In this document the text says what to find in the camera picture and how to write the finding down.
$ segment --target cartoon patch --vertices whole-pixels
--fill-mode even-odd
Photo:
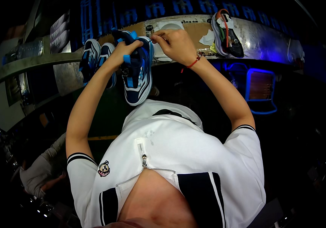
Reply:
[[[101,177],[105,177],[110,173],[109,161],[103,162],[99,165],[99,170],[97,171]]]

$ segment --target hand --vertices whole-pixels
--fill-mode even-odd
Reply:
[[[185,66],[196,61],[195,45],[185,30],[158,30],[153,33],[152,40],[153,43],[159,43],[163,52],[174,61]]]
[[[121,66],[121,64],[124,62],[124,55],[131,55],[131,53],[133,53],[136,48],[141,47],[142,45],[143,42],[141,42],[140,40],[136,40],[130,45],[126,45],[125,41],[121,41],[117,44],[115,50],[106,60],[106,62],[108,63],[105,63],[104,65],[112,66],[114,70],[117,71],[118,67]]]
[[[59,176],[59,179],[64,179],[66,177],[66,172],[63,171],[62,174]]]

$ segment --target striped sleeve cuff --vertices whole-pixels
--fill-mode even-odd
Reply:
[[[69,164],[71,161],[73,161],[73,160],[75,160],[75,159],[86,159],[86,160],[88,160],[88,161],[94,163],[94,164],[97,166],[97,164],[96,164],[96,162],[93,160],[93,158],[91,158],[90,156],[88,156],[87,154],[84,154],[84,153],[74,153],[74,154],[71,154],[71,155],[68,157],[68,159],[67,159],[67,166],[68,166],[68,164]]]
[[[256,133],[256,130],[254,129],[254,127],[252,127],[250,125],[247,125],[247,124],[240,125],[237,128],[235,128],[235,130],[242,129],[242,128],[246,128],[246,129],[252,130],[252,131],[254,131]]]

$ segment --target navy blue sneaker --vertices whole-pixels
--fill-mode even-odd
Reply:
[[[88,39],[86,41],[78,70],[82,72],[84,83],[89,82],[94,75],[100,51],[101,46],[97,40]]]
[[[111,53],[115,50],[115,46],[112,43],[104,43],[101,47],[101,52],[99,53],[96,70],[102,66],[102,64],[107,60]],[[116,84],[116,73],[114,72],[106,85],[106,89],[111,89]]]
[[[129,105],[136,106],[145,101],[152,88],[151,65],[154,56],[153,44],[146,36],[137,37],[135,32],[112,30],[115,43],[125,41],[130,45],[135,40],[143,42],[131,55],[124,55],[121,65],[124,80],[125,99]]]

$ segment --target yellow line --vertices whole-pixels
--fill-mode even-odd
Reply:
[[[99,136],[99,137],[91,137],[88,138],[88,141],[94,141],[94,140],[106,140],[106,139],[115,139],[118,135],[110,135],[110,136]]]

